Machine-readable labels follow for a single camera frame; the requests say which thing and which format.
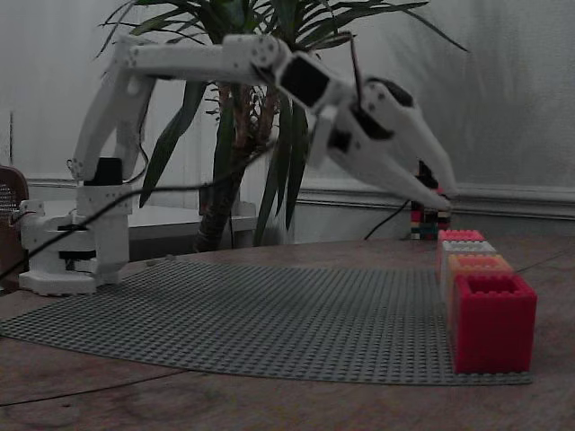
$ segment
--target wall molding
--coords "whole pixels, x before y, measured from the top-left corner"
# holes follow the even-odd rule
[[[75,189],[77,185],[75,180],[57,175],[26,175],[26,182],[30,188]]]
[[[575,189],[517,185],[460,184],[454,213],[575,220]],[[305,179],[300,205],[397,208],[404,200],[353,179]]]

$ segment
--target table surface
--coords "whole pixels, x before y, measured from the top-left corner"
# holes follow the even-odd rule
[[[0,339],[0,429],[575,429],[575,238],[490,243],[539,295],[532,373],[521,386],[418,387],[195,373]],[[333,242],[182,259],[322,268],[432,266],[435,243]],[[130,264],[125,273],[145,268]],[[56,299],[16,292],[0,319]]]

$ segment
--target gray baseplate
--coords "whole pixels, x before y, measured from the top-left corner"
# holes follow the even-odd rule
[[[164,261],[3,322],[7,337],[196,371],[330,382],[531,383],[454,374],[432,269]]]

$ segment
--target wire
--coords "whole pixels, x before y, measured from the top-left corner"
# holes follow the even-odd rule
[[[13,218],[12,220],[10,220],[8,227],[13,227],[13,226],[17,225],[18,222],[20,222],[20,220],[22,220],[25,216],[27,216],[29,214],[36,214],[36,211],[26,211],[24,214],[18,215],[16,218]]]
[[[364,238],[364,240],[368,240],[369,237],[370,237],[371,235],[373,235],[374,232],[375,232],[377,229],[379,229],[379,228],[380,228],[381,226],[383,226],[385,223],[389,222],[392,218],[394,218],[394,217],[397,216],[399,213],[401,213],[401,212],[403,211],[403,209],[404,209],[405,207],[407,207],[407,204],[409,204],[409,203],[410,203],[410,200],[409,200],[409,199],[407,199],[405,202],[403,202],[403,205],[401,205],[399,208],[397,208],[397,210],[396,210],[393,214],[391,214],[390,216],[388,216],[383,222],[381,222],[381,223],[378,224],[376,227],[374,227],[374,228],[371,230],[371,232],[366,235],[366,237]]]
[[[142,178],[144,175],[146,175],[147,167],[150,165],[150,158],[148,157],[146,150],[142,146],[142,143],[140,142],[137,146],[139,148],[140,154],[142,154],[142,157],[144,157],[144,168],[134,178],[125,181],[124,184],[133,184],[134,182],[138,181],[140,178]]]
[[[2,274],[0,274],[0,281],[4,280],[6,277],[8,277],[10,274],[12,274],[17,268],[19,268],[22,264],[26,263],[26,260],[28,259],[32,259],[34,256],[36,256],[38,253],[46,250],[50,245],[53,245],[57,242],[60,242],[62,240],[64,240],[65,238],[67,238],[68,236],[70,236],[72,233],[76,232],[76,231],[80,231],[80,230],[85,230],[87,229],[87,226],[89,224],[92,224],[93,222],[95,222],[96,220],[98,220],[100,217],[102,217],[104,214],[106,214],[108,211],[110,211],[111,209],[113,209],[114,207],[118,206],[119,204],[121,204],[122,202],[134,197],[134,196],[139,196],[142,195],[144,193],[159,193],[159,192],[176,192],[176,191],[196,191],[196,190],[200,190],[200,189],[210,189],[212,187],[215,186],[219,186],[220,184],[223,184],[224,182],[226,182],[231,176],[235,175],[238,172],[241,172],[242,170],[244,170],[245,168],[247,168],[248,166],[250,166],[251,164],[253,164],[254,162],[256,162],[257,160],[259,160],[263,155],[265,155],[266,153],[268,153],[274,146],[275,146],[275,141],[270,142],[269,144],[267,144],[265,146],[265,148],[263,149],[263,151],[252,155],[249,159],[247,159],[246,161],[239,163],[235,168],[233,168],[229,173],[227,173],[226,175],[223,175],[219,178],[216,178],[214,180],[212,180],[211,182],[208,183],[202,183],[202,184],[196,184],[193,186],[162,186],[162,187],[154,187],[153,189],[149,190],[149,189],[136,189],[136,190],[132,190],[122,196],[117,197],[116,199],[114,199],[113,201],[110,202],[110,204],[106,205],[104,208],[100,209],[99,211],[97,211],[96,213],[94,213],[93,215],[91,215],[90,217],[86,218],[86,220],[84,220],[82,223],[80,224],[75,224],[73,226],[71,226],[69,231],[63,231],[60,235],[53,237],[52,239],[44,242],[41,246],[39,246],[37,249],[34,249],[32,251],[29,252],[27,259],[22,259],[19,262],[15,263],[14,265],[12,265],[9,269],[7,269],[6,271],[4,271]]]
[[[351,49],[351,62],[353,63],[353,74],[356,78],[356,91],[358,92],[358,106],[361,107],[361,73],[359,72],[358,52],[356,51],[356,42],[351,31],[345,31],[349,34],[349,46]]]
[[[227,222],[230,225],[230,243],[232,245],[232,250],[235,248],[234,244],[234,223],[232,222],[232,212],[230,211],[230,218],[227,219]]]

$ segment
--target robotic arm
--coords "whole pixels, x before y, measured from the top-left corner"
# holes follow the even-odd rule
[[[130,190],[147,107],[157,79],[274,85],[317,117],[308,163],[327,155],[357,179],[390,189],[429,207],[448,202],[423,186],[389,154],[397,141],[408,145],[438,176],[446,193],[456,193],[449,158],[429,130],[415,100],[398,85],[369,78],[359,98],[352,80],[342,79],[305,53],[292,53],[271,36],[231,35],[221,46],[155,45],[135,37],[119,41],[102,88],[85,117],[70,169],[83,184],[77,213],[48,219],[38,201],[23,201],[22,242],[34,248],[82,223]],[[113,131],[112,158],[101,157]],[[128,262],[131,203],[115,207],[91,224],[31,259],[21,285],[41,295],[91,293],[117,282]]]

